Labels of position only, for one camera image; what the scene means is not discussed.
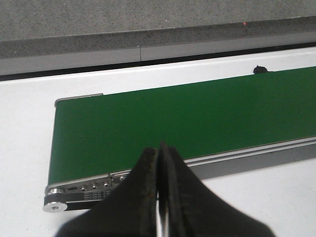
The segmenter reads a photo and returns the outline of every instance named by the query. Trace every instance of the white table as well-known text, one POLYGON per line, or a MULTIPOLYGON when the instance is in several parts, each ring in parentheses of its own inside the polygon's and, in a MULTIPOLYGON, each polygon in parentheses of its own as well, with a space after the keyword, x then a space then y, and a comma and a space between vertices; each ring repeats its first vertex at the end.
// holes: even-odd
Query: white table
MULTIPOLYGON (((84 210, 46 213, 58 98, 111 94, 316 66, 316 48, 0 82, 0 236, 53 236, 84 210)), ((316 158, 204 180, 221 198, 268 224, 278 237, 316 236, 316 158)))

